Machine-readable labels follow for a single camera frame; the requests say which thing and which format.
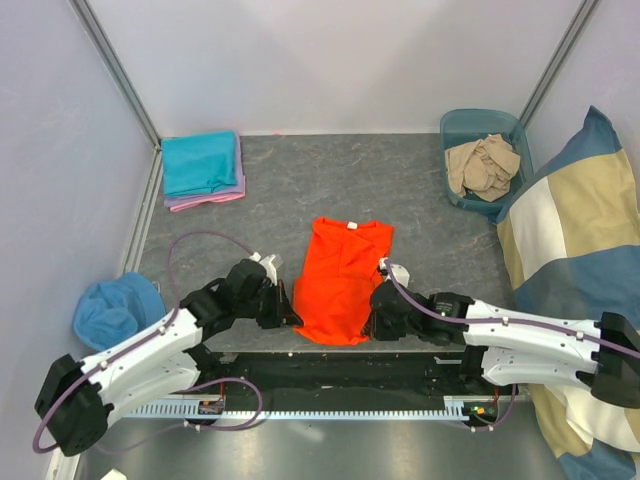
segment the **beige towel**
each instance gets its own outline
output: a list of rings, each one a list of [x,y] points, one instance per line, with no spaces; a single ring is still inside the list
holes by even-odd
[[[502,135],[452,147],[445,158],[451,190],[464,197],[466,187],[487,202],[509,192],[511,179],[520,168],[520,156]]]

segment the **teal plastic basket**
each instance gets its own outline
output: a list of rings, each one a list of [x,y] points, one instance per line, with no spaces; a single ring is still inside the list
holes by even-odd
[[[509,142],[514,151],[520,155],[520,170],[511,179],[509,193],[498,198],[495,202],[487,202],[477,195],[469,192],[465,197],[453,193],[449,187],[447,178],[447,164],[444,152],[467,142],[474,142],[485,138],[487,135],[499,133]],[[449,200],[455,206],[466,210],[481,213],[495,213],[513,197],[513,195],[533,176],[531,153],[524,127],[513,115],[497,110],[482,108],[465,108],[452,110],[440,120],[440,138],[442,139],[442,166],[444,173],[444,185],[447,189]]]

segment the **blue and yellow striped fabric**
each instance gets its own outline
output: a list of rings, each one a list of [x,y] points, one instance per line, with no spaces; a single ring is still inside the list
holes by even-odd
[[[500,212],[498,235],[519,310],[575,319],[615,312],[640,328],[636,185],[611,122],[596,108]],[[635,477],[640,410],[575,387],[530,389],[542,434],[569,478]]]

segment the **gray table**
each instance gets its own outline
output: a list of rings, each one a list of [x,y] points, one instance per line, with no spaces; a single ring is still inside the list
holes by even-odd
[[[290,287],[302,269],[311,222],[327,216],[393,225],[392,259],[409,268],[413,290],[453,290],[512,307],[495,227],[449,204],[436,135],[250,137],[242,146],[245,199],[177,214],[158,199],[140,272],[159,282],[168,304],[174,299],[164,260],[175,236],[218,229],[263,254],[279,253]],[[222,240],[187,240],[173,261],[181,295],[226,275],[242,255]],[[328,349],[290,330],[261,331],[248,320],[207,345],[229,352]],[[417,349],[436,347],[409,338],[354,348]],[[104,442],[123,447],[163,425],[123,420]],[[267,421],[237,433],[174,431],[119,457],[90,451],[83,464],[91,480],[114,467],[130,480],[564,478],[531,404],[517,404],[512,418],[491,434],[434,422]]]

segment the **white wall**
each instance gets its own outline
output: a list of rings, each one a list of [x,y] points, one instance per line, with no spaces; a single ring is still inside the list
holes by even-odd
[[[163,136],[519,115],[579,0],[91,0]]]
[[[535,167],[582,127],[589,105],[613,122],[640,179],[640,2],[603,1],[527,130]]]
[[[0,477],[35,480],[36,395],[79,350],[78,297],[117,273],[152,148],[67,1],[0,18]]]

